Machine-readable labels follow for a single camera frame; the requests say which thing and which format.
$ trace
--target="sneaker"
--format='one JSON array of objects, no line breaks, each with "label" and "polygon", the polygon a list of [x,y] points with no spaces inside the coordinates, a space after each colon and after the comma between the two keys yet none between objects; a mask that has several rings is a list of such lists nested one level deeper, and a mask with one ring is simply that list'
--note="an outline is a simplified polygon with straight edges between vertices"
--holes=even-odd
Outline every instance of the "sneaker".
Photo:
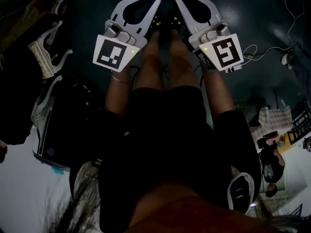
[{"label": "sneaker", "polygon": [[248,173],[235,176],[227,190],[229,209],[247,213],[254,198],[254,180]]}]

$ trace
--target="dark floor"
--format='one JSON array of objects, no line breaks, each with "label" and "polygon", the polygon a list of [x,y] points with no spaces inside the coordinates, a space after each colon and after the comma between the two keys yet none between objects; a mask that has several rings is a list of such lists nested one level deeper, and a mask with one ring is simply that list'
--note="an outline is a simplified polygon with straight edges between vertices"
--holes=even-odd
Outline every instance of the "dark floor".
[{"label": "dark floor", "polygon": [[[90,78],[103,92],[106,92],[110,71],[92,63],[93,52],[98,34],[103,34],[104,24],[121,0],[72,0],[66,16],[63,30],[67,42],[74,49],[74,54],[66,62],[64,72],[80,73]],[[271,46],[286,48],[290,41],[287,31],[293,18],[286,10],[284,0],[211,0],[218,7],[223,19],[228,22],[231,32],[237,33],[241,48],[250,44],[258,46],[263,52]],[[296,20],[290,32],[293,41],[300,41],[310,51],[311,34],[307,29],[310,17],[310,1],[305,1],[305,14]],[[299,14],[300,0],[288,0],[288,6]],[[163,0],[160,10],[167,11],[172,6],[170,0]],[[223,76],[234,99],[247,99],[250,89],[256,89],[267,104],[275,107],[276,100],[272,87],[280,99],[287,105],[294,106],[302,99],[297,79],[292,70],[282,66],[282,53],[271,50],[260,61],[251,61],[243,69]],[[167,63],[167,53],[163,53],[163,63]],[[193,58],[193,66],[198,61]]]}]

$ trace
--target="forearm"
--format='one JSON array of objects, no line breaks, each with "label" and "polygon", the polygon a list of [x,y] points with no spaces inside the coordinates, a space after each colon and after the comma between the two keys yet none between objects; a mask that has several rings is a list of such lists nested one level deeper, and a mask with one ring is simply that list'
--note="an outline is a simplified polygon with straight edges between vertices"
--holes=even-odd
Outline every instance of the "forearm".
[{"label": "forearm", "polygon": [[112,72],[109,89],[105,100],[105,109],[122,118],[127,115],[127,106],[131,92],[131,68],[127,67],[122,72]]},{"label": "forearm", "polygon": [[202,68],[210,112],[213,120],[226,111],[234,110],[234,103],[220,73]]},{"label": "forearm", "polygon": [[1,140],[0,140],[0,148],[1,149],[5,149],[6,148],[6,144],[4,142],[2,142]]},{"label": "forearm", "polygon": [[280,163],[280,165],[281,165],[281,166],[285,166],[285,161],[284,161],[282,155],[281,155],[281,154],[278,154],[278,155],[277,155],[277,158],[278,158],[278,162]]}]

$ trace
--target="white cable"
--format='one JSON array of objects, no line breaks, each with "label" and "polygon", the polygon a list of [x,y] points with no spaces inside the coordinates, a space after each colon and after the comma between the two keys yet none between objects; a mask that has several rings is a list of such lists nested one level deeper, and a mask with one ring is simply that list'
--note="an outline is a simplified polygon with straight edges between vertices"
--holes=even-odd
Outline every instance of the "white cable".
[{"label": "white cable", "polygon": [[[247,57],[245,57],[245,56],[243,55],[243,57],[244,57],[245,59],[248,59],[248,60],[249,60],[248,62],[260,60],[263,56],[265,56],[265,55],[267,54],[267,52],[268,52],[270,49],[281,49],[281,50],[283,50],[283,51],[286,51],[286,50],[289,50],[289,49],[291,49],[291,48],[293,47],[294,42],[293,42],[293,40],[291,39],[289,33],[290,33],[291,29],[293,28],[294,24],[296,23],[296,19],[299,18],[300,16],[302,16],[302,15],[304,14],[304,12],[305,12],[305,3],[304,3],[304,1],[302,0],[302,5],[303,5],[302,13],[295,17],[295,16],[293,15],[293,13],[290,11],[290,9],[287,7],[287,2],[286,2],[286,0],[284,0],[284,2],[285,2],[285,7],[286,7],[286,9],[289,11],[289,13],[292,15],[292,17],[293,17],[293,19],[294,19],[294,22],[293,22],[292,26],[291,26],[291,27],[289,28],[289,30],[287,31],[287,37],[288,37],[288,38],[290,39],[290,41],[291,41],[291,46],[288,47],[288,48],[286,48],[286,49],[282,49],[282,48],[280,48],[280,47],[271,47],[271,48],[269,48],[269,49],[268,49],[260,58],[258,58],[258,59],[253,59],[253,56],[252,56],[251,58],[247,58]],[[251,46],[256,46],[256,45],[255,45],[255,44],[249,45],[247,48],[245,48],[245,50],[247,50],[247,49],[248,49],[249,47],[251,47]]]},{"label": "white cable", "polygon": [[[243,57],[244,57],[245,51],[246,51],[248,48],[252,47],[252,46],[255,46],[255,47],[256,47],[255,52],[253,53],[253,55],[256,54],[256,52],[257,52],[257,45],[252,44],[252,45],[249,45],[247,48],[244,49],[244,51],[243,51]],[[251,60],[252,60],[252,58],[250,58],[249,61],[247,61],[246,63],[243,63],[241,66],[246,65],[246,64],[247,64],[248,62],[250,62]]]}]

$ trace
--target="wrist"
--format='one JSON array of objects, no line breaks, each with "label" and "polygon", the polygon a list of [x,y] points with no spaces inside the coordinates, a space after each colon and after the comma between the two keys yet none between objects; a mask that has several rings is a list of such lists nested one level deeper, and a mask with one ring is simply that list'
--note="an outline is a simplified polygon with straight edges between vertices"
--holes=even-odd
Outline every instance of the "wrist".
[{"label": "wrist", "polygon": [[209,77],[214,75],[219,75],[220,71],[218,69],[208,70],[206,67],[201,66],[203,76]]},{"label": "wrist", "polygon": [[112,71],[111,75],[123,83],[129,83],[131,81],[130,68],[126,68],[126,70],[123,70],[122,72]]}]

